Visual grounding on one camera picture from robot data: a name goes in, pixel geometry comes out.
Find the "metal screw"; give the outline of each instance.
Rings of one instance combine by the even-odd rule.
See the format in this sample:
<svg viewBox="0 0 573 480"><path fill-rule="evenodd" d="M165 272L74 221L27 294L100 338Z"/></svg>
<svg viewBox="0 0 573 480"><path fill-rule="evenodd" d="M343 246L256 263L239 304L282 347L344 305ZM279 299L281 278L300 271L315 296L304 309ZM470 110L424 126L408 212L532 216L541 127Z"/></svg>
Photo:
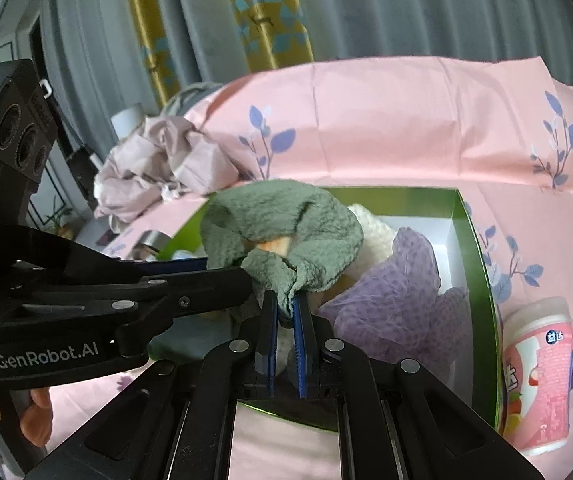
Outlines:
<svg viewBox="0 0 573 480"><path fill-rule="evenodd" d="M324 346L329 352L341 352L344 349L344 341L342 339L329 339L324 343Z"/></svg>
<svg viewBox="0 0 573 480"><path fill-rule="evenodd" d="M175 369L175 365L171 361L163 360L157 361L155 368L158 375L164 376L169 375Z"/></svg>
<svg viewBox="0 0 573 480"><path fill-rule="evenodd" d="M399 367L407 374L415 374L419 371L419 363L415 359L404 359Z"/></svg>
<svg viewBox="0 0 573 480"><path fill-rule="evenodd" d="M231 341L229 348L231 349L231 352L239 354L240 352L245 352L249 349L249 343L244 341L244 339L235 339Z"/></svg>
<svg viewBox="0 0 573 480"><path fill-rule="evenodd" d="M111 303L111 306L116 310L124 310L126 308L131 308L135 306L135 301L131 300L114 301L113 303Z"/></svg>

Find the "human hand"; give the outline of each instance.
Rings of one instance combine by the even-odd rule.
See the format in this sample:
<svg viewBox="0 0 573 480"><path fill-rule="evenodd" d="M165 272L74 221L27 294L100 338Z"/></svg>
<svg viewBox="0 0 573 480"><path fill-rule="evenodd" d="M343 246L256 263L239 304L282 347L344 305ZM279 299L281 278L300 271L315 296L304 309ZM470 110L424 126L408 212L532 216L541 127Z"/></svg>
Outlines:
<svg viewBox="0 0 573 480"><path fill-rule="evenodd" d="M43 447L53 430L53 408L48 388L31 390L31 400L33 403L20 416L20 429L34 446Z"/></svg>

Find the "yellow curtain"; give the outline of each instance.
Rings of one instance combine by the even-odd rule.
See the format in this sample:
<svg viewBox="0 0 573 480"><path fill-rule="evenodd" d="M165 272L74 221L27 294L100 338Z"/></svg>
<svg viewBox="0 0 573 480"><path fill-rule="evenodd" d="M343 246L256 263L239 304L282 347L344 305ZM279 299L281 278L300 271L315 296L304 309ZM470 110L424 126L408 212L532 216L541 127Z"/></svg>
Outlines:
<svg viewBox="0 0 573 480"><path fill-rule="evenodd" d="M300 0L231 0L251 72L313 61Z"/></svg>
<svg viewBox="0 0 573 480"><path fill-rule="evenodd" d="M158 0L129 0L142 58L160 107L180 91L160 14Z"/></svg>

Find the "green towel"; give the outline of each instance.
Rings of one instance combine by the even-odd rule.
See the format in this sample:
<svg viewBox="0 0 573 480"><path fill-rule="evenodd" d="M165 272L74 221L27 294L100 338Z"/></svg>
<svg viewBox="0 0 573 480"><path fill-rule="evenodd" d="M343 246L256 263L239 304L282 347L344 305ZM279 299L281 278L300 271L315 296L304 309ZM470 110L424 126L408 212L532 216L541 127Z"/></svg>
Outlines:
<svg viewBox="0 0 573 480"><path fill-rule="evenodd" d="M215 194L201 224L208 268L240 266L273 290L293 317L299 290L330 288L357 256L364 235L357 218L331 193L294 180L253 182ZM253 248L292 236L286 258Z"/></svg>

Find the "crumpled cloth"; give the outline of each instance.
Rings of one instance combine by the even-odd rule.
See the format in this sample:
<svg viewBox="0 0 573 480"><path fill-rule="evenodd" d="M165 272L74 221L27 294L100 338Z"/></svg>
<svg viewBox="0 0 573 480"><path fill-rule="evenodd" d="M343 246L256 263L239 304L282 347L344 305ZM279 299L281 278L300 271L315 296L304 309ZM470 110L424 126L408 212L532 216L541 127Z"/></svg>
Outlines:
<svg viewBox="0 0 573 480"><path fill-rule="evenodd" d="M445 382L471 333L471 314L467 291L454 287L438 296L441 283L431 243L404 227L393 255L317 314L369 357L393 364L411 357Z"/></svg>
<svg viewBox="0 0 573 480"><path fill-rule="evenodd" d="M331 287L364 239L357 218L342 202L293 180L253 182L215 194L201 235L208 268L245 269L276 293L281 320L292 319L291 301L299 290ZM290 238L286 256L255 247L284 237Z"/></svg>
<svg viewBox="0 0 573 480"><path fill-rule="evenodd" d="M96 175L95 216L131 223L163 197L187 190L207 195L237 179L237 168L220 146L185 118L146 118L109 152Z"/></svg>

